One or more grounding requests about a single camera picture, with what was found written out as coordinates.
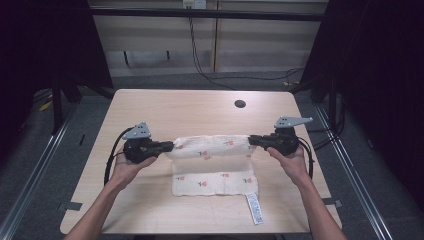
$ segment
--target forearm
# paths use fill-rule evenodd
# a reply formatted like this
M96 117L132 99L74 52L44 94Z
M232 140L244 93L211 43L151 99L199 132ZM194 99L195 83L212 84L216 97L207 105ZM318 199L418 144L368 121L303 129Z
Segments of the forearm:
M97 239L118 193L118 185L109 181L65 239Z
M322 201L312 180L305 178L298 187L314 240L346 239Z

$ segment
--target wooden tabletop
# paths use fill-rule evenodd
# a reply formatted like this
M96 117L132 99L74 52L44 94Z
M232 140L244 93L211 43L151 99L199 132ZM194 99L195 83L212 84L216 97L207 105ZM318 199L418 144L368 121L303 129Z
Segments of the wooden tabletop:
M235 106L236 100L246 103ZM68 210L61 231L68 233L103 188L104 170L118 135L146 121L154 141L174 141L198 135L269 135L281 116L300 117L293 95L283 92L204 90L119 90L111 103L72 202L80 211ZM296 134L306 139L305 126ZM141 170L123 190L105 222L104 233L225 234L308 232L308 221L299 191L279 163L262 148L252 155L259 182L259 202L264 224L254 225L245 196L174 197L171 194L172 160L161 154ZM330 197L319 166L313 179L322 198ZM328 209L341 225L333 205Z

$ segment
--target folded cloth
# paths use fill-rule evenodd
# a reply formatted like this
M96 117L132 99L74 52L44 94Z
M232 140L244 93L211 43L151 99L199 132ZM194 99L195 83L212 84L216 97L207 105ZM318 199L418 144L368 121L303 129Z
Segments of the folded cloth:
M236 195L258 192L247 135L178 138L165 153L173 160L172 195Z

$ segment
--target wall outlet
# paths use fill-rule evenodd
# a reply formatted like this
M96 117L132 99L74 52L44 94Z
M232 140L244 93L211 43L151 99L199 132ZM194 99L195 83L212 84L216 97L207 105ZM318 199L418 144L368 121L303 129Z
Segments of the wall outlet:
M194 0L183 0L183 9L194 9Z
M206 9L206 0L194 0L195 9Z

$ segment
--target black horizontal rail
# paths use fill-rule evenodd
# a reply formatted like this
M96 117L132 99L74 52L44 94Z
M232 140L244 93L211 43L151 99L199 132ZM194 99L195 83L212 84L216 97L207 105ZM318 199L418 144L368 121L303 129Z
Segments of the black horizontal rail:
M165 8L116 8L90 7L92 15L102 16L139 16L139 17L182 17L182 18L223 18L223 19L260 19L320 22L324 14L319 13L282 13L282 12L245 12L201 9L165 9Z

